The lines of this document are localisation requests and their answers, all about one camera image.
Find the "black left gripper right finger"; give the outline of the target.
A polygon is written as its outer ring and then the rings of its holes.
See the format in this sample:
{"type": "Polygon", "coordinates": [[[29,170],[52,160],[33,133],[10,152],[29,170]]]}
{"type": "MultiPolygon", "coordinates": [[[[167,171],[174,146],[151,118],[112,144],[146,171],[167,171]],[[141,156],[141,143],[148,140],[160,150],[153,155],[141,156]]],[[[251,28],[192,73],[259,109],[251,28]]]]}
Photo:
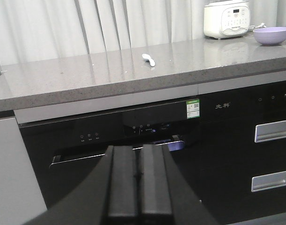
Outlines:
{"type": "Polygon", "coordinates": [[[216,225],[176,166],[167,146],[145,144],[139,155],[142,225],[216,225]]]}

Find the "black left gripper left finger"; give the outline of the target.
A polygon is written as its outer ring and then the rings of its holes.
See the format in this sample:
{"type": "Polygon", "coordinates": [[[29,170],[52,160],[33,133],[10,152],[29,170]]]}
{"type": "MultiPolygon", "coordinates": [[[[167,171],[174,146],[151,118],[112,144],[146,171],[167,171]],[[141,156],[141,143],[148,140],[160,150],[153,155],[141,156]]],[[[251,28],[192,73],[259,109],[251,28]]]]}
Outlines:
{"type": "Polygon", "coordinates": [[[29,225],[136,225],[137,185],[131,146],[109,146],[68,196],[29,225]]]}

